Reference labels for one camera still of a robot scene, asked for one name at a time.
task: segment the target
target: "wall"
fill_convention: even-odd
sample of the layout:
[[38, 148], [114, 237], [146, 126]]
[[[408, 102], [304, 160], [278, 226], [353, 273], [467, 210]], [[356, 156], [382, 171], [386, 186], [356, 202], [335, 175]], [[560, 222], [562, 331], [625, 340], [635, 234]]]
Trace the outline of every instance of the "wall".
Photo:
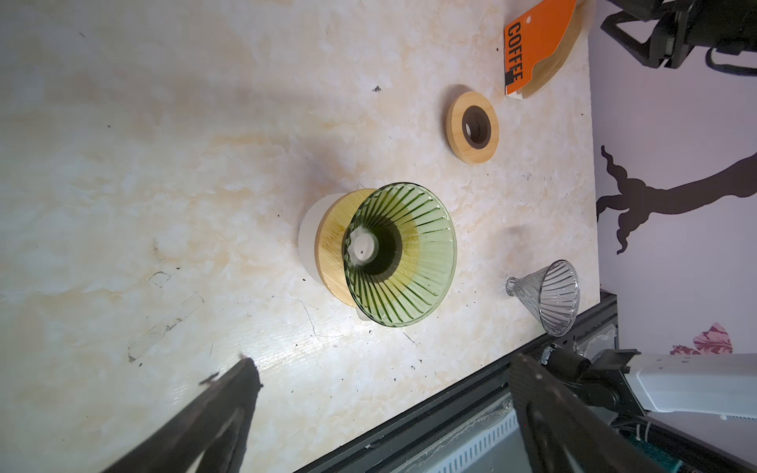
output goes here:
[[[597, 197], [618, 194], [603, 145], [628, 177], [660, 189], [706, 178], [754, 155], [757, 79], [710, 70], [702, 48], [677, 70], [643, 67], [599, 28], [616, 11], [600, 0], [589, 38]], [[637, 28], [648, 34], [650, 25]], [[757, 54], [749, 62], [757, 63]], [[601, 214], [598, 238], [602, 286], [618, 295], [621, 347], [657, 353], [679, 344], [693, 347], [692, 339], [717, 322], [735, 353], [756, 352], [757, 195], [726, 196], [678, 215], [652, 213], [630, 234], [628, 249], [616, 254], [620, 213]], [[714, 415], [658, 417], [757, 463], [757, 452], [744, 441], [757, 438], [757, 422], [729, 428]]]

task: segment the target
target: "marble table surface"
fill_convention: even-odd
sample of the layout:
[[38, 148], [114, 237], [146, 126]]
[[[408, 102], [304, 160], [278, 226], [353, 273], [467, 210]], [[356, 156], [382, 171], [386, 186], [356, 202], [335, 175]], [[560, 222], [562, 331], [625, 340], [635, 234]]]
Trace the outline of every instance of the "marble table surface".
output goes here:
[[[543, 333], [508, 276], [564, 258], [597, 303], [585, 37], [503, 95], [503, 26], [531, 5], [3, 2], [0, 469], [98, 471], [243, 354], [264, 387], [242, 471], [292, 471]], [[481, 166], [444, 136], [466, 89], [500, 121]], [[444, 302], [402, 329], [296, 246], [321, 197], [397, 181], [458, 241]]]

